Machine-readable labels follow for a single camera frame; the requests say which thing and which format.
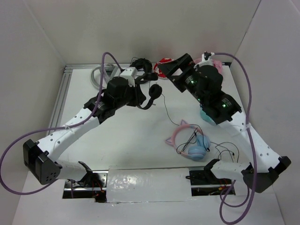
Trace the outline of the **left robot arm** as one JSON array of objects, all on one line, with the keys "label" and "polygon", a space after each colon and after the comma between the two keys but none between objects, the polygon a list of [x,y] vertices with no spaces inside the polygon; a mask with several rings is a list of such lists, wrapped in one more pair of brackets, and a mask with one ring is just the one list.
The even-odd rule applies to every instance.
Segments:
[{"label": "left robot arm", "polygon": [[83,108],[64,126],[48,136],[23,144],[24,164],[42,185],[55,180],[75,180],[80,186],[92,183],[92,170],[82,161],[70,163],[59,160],[62,153],[90,130],[101,125],[124,106],[140,106],[146,99],[140,88],[143,76],[114,77],[107,87],[84,104]]}]

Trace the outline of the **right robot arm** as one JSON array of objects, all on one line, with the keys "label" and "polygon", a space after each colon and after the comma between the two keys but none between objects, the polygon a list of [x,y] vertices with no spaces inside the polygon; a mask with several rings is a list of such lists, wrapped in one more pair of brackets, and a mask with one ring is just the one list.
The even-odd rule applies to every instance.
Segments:
[{"label": "right robot arm", "polygon": [[257,193],[262,193],[288,168],[291,160],[274,152],[249,124],[249,116],[238,102],[223,92],[223,76],[214,67],[212,53],[204,53],[200,63],[194,63],[189,54],[177,60],[159,64],[158,68],[180,91],[188,90],[200,103],[202,110],[215,124],[235,138],[249,163],[230,163],[217,159],[204,168],[205,180],[214,184],[220,179],[243,181]]}]

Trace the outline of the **black wired headphones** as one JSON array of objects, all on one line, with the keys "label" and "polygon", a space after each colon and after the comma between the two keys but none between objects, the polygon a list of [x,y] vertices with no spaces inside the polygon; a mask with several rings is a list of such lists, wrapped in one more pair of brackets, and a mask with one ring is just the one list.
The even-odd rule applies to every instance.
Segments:
[{"label": "black wired headphones", "polygon": [[[238,162],[240,152],[237,145],[220,127],[212,126],[200,117],[200,106],[188,92],[180,93],[171,82],[159,80],[141,85],[147,101],[152,95],[158,94],[158,86],[162,87],[162,93],[153,100],[152,107],[134,113],[136,124],[133,131],[138,138],[135,150],[143,162],[158,167],[195,164],[195,161],[177,154],[172,146],[165,143],[165,139],[172,135],[181,120],[199,125],[211,141],[210,152],[200,161],[201,164],[213,158]],[[181,145],[188,141],[192,133],[191,129],[181,131],[176,137],[176,144]]]}]

